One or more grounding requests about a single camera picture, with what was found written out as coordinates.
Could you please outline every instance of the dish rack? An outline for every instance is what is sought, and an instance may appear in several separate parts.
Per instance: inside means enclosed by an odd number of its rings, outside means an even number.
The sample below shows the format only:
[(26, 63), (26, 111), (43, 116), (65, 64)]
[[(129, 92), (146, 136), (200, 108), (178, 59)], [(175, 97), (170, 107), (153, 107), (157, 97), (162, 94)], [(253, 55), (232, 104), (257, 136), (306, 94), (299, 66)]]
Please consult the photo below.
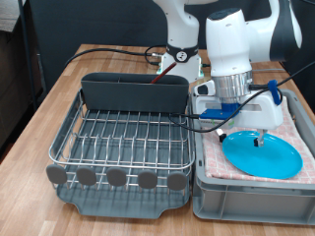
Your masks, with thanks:
[(191, 137), (167, 113), (89, 110), (80, 90), (46, 171), (57, 196), (81, 214), (158, 218), (189, 200)]

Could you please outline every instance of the blue plastic plate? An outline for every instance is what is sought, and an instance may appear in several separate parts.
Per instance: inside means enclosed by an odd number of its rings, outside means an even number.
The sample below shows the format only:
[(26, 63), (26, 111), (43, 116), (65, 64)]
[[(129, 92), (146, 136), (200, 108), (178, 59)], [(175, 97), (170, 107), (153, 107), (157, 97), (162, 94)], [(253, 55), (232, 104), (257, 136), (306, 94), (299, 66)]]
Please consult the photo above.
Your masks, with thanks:
[(255, 147), (258, 132), (242, 131), (229, 135), (222, 149), (226, 158), (238, 169), (254, 176), (287, 179), (303, 167), (298, 151), (286, 141), (266, 134), (263, 147)]

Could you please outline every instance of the gray plastic bin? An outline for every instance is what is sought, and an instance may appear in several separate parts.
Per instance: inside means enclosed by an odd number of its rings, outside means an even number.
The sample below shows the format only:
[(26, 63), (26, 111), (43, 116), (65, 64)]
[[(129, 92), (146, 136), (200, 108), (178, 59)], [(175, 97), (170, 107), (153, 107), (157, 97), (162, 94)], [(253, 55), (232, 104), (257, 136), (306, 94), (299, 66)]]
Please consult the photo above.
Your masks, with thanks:
[[(283, 90), (301, 138), (315, 155), (315, 128), (294, 92)], [(200, 129), (198, 121), (195, 129)], [(315, 224), (315, 185), (255, 182), (207, 178), (203, 141), (194, 135), (196, 172), (193, 187), (194, 213), (205, 219)]]

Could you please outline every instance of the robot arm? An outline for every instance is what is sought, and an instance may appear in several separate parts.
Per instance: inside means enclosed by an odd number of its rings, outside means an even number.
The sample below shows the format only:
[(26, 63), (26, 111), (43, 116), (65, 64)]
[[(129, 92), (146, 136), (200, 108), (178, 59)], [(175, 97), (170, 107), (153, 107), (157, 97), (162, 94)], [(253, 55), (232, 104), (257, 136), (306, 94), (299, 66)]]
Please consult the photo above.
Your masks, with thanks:
[[(225, 120), (255, 91), (251, 62), (285, 61), (301, 46), (302, 36), (288, 0), (270, 0), (272, 15), (245, 22), (240, 9), (227, 9), (207, 18), (207, 49), (212, 81), (195, 88), (203, 126)], [(275, 130), (284, 120), (270, 92), (252, 99), (233, 118), (234, 126)]]
[(291, 1), (269, 0), (272, 15), (247, 22), (251, 62), (287, 61), (302, 44), (302, 33)]
[(167, 18), (167, 43), (178, 48), (190, 48), (198, 44), (199, 22), (185, 12), (185, 5), (199, 5), (218, 0), (154, 0)]
[(167, 19), (166, 53), (161, 57), (161, 73), (173, 62), (177, 66), (169, 75), (181, 76), (190, 83), (203, 78), (201, 58), (198, 55), (198, 20), (185, 12), (185, 5), (217, 2), (218, 0), (154, 0), (164, 11)]

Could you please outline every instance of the wooden tabletop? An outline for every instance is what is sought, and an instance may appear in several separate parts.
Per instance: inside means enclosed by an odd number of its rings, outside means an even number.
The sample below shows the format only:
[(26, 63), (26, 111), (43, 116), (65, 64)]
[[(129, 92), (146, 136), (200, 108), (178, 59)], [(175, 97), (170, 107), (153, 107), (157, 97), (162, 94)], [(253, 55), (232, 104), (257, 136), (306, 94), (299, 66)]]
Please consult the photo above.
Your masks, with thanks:
[[(82, 45), (79, 51), (108, 47)], [(145, 47), (112, 48), (144, 52)], [(207, 60), (206, 51), (201, 56)], [(278, 63), (255, 64), (254, 69), (280, 68)], [(192, 201), (179, 209), (164, 212), (159, 219), (128, 219), (79, 215), (77, 209), (62, 203), (47, 179), (51, 164), (48, 149), (80, 87), (81, 78), (91, 72), (154, 73), (143, 57), (112, 52), (86, 54), (72, 62), (61, 75), (46, 100), (0, 165), (0, 235), (315, 235), (315, 227), (270, 223), (203, 220), (196, 217)], [(209, 78), (210, 69), (205, 70)], [(285, 72), (255, 73), (255, 82), (281, 81)], [(293, 82), (305, 110), (314, 114)]]
[(0, 0), (0, 30), (12, 32), (19, 16), (18, 0)]

